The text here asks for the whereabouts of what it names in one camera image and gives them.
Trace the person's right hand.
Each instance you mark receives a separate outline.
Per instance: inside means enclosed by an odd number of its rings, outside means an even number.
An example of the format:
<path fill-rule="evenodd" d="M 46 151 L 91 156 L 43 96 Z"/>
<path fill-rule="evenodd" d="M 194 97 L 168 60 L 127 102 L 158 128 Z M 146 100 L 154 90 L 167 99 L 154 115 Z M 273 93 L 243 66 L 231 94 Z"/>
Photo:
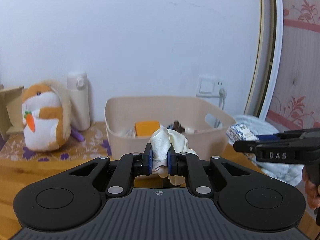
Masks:
<path fill-rule="evenodd" d="M 312 210 L 318 209 L 320 204 L 319 186 L 316 186 L 314 183 L 311 182 L 305 167 L 303 167 L 302 170 L 302 177 L 305 183 L 304 189 L 307 195 L 308 205 Z"/>

